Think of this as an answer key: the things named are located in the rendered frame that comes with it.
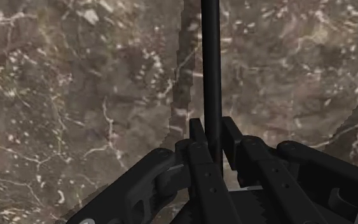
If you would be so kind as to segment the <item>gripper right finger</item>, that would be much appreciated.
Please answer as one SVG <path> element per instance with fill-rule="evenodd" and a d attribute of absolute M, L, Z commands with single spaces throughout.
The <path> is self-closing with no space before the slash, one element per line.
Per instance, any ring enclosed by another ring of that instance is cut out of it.
<path fill-rule="evenodd" d="M 240 186 L 260 182 L 281 224 L 358 224 L 358 167 L 295 141 L 272 149 L 222 119 L 223 148 Z"/>

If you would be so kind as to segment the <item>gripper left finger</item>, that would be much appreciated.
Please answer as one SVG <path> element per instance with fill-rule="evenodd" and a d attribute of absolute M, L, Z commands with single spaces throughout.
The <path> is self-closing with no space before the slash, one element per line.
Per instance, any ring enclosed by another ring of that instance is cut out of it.
<path fill-rule="evenodd" d="M 170 224 L 241 224 L 201 121 L 192 118 L 189 129 L 176 150 L 149 152 L 66 224 L 150 224 L 182 189 L 190 199 Z"/>

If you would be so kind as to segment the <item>thin black rod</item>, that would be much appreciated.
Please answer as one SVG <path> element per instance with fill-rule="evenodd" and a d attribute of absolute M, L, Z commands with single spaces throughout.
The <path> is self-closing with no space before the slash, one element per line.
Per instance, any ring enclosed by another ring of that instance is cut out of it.
<path fill-rule="evenodd" d="M 223 171 L 219 0 L 200 1 L 205 135 L 213 162 Z"/>

